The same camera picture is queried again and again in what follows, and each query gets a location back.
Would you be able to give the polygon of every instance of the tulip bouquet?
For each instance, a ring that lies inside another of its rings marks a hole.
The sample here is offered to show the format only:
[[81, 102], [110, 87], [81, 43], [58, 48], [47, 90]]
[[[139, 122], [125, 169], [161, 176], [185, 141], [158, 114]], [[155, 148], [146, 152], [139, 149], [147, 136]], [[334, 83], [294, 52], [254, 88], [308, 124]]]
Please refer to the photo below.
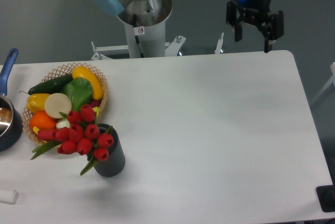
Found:
[[32, 151], [35, 153], [32, 160], [59, 145], [60, 154], [78, 152], [80, 155], [87, 155], [88, 164], [80, 173], [83, 175], [98, 162], [108, 159], [107, 148], [114, 143], [111, 135], [113, 127], [109, 126], [106, 132], [101, 133], [96, 112], [90, 105], [83, 105], [80, 112], [72, 110], [68, 114], [59, 113], [69, 121], [70, 127], [39, 130], [37, 138], [45, 143]]

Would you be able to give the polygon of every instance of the green leaf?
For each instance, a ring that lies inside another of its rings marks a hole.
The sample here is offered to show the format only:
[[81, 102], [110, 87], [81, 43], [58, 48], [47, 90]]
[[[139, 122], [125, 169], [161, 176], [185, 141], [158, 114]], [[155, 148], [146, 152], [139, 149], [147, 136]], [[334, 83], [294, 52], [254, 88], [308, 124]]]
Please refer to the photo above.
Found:
[[113, 126], [109, 126], [106, 133], [111, 134], [112, 131], [113, 131]]
[[60, 141], [56, 141], [56, 140], [53, 140], [53, 141], [49, 141], [39, 147], [36, 147], [35, 149], [33, 149], [32, 152], [35, 152], [34, 156], [31, 158], [31, 160], [37, 158], [39, 155], [42, 155], [43, 153], [51, 150], [52, 148], [58, 146], [59, 144], [61, 144], [62, 142]]
[[93, 157], [93, 148], [90, 150], [90, 152], [87, 154], [87, 161], [90, 161]]
[[61, 111], [58, 112], [63, 118], [68, 118], [68, 115], [66, 113], [63, 113]]
[[71, 100], [72, 110], [80, 111], [80, 108], [88, 104], [92, 99], [93, 89], [91, 83], [82, 77], [77, 77], [64, 85], [61, 93]]
[[84, 169], [81, 171], [80, 176], [81, 176], [81, 175], [84, 175], [86, 172], [88, 172], [92, 167], [94, 167], [95, 165], [97, 165], [98, 162], [99, 162], [99, 161], [97, 161], [96, 159], [91, 159], [91, 160], [87, 163], [86, 167], [84, 167]]
[[95, 112], [94, 124], [98, 125], [98, 112]]
[[86, 127], [88, 126], [88, 124], [82, 122], [82, 121], [78, 121], [78, 125], [83, 128], [84, 130], [86, 129]]

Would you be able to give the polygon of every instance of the black vase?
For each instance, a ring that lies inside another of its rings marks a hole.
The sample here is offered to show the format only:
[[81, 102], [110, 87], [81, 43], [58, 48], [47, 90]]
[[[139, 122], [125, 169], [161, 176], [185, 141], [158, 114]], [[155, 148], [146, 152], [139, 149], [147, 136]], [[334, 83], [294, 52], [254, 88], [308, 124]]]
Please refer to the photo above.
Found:
[[[98, 124], [100, 133], [107, 131], [109, 126], [110, 125], [107, 124]], [[111, 135], [114, 139], [114, 143], [112, 146], [107, 148], [108, 159], [106, 161], [99, 161], [98, 164], [94, 166], [98, 174], [104, 177], [113, 177], [117, 175], [122, 171], [126, 163], [119, 136], [114, 128]]]

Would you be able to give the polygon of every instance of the pot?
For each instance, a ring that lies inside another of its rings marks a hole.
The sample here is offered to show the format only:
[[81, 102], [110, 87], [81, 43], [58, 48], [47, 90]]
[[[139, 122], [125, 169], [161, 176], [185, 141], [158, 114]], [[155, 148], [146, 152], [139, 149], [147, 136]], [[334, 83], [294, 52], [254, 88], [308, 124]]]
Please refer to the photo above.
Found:
[[22, 134], [22, 119], [14, 105], [6, 97], [10, 71], [18, 55], [17, 49], [11, 49], [0, 72], [0, 151], [11, 147]]

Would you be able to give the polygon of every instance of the tulip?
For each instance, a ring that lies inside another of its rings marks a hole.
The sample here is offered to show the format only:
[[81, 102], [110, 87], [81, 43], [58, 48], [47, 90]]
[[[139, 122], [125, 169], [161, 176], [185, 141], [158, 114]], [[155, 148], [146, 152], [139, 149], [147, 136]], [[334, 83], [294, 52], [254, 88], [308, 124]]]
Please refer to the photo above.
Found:
[[85, 137], [96, 139], [100, 135], [99, 128], [94, 124], [89, 124], [85, 129]]
[[97, 148], [93, 151], [93, 156], [98, 161], [106, 161], [108, 159], [108, 150], [106, 148]]
[[108, 133], [103, 133], [98, 138], [98, 146], [102, 148], [110, 147], [114, 143], [113, 137]]
[[93, 144], [92, 144], [91, 139], [82, 138], [78, 143], [77, 152], [80, 155], [88, 154], [91, 151], [92, 146]]
[[67, 140], [58, 148], [58, 153], [60, 154], [72, 154], [77, 150], [77, 144], [75, 142], [72, 142], [70, 140]]
[[71, 110], [67, 116], [68, 121], [70, 124], [78, 124], [78, 121], [82, 120], [80, 113], [78, 111]]
[[69, 140], [78, 143], [84, 137], [84, 130], [79, 125], [72, 124], [69, 128]]
[[95, 119], [95, 111], [89, 105], [83, 105], [80, 109], [80, 116], [86, 123], [91, 123]]
[[62, 142], [69, 140], [69, 128], [63, 127], [63, 128], [56, 130], [55, 139], [57, 139], [58, 141], [62, 141]]
[[37, 138], [44, 141], [55, 140], [56, 139], [55, 132], [56, 130], [54, 129], [42, 129], [38, 131]]

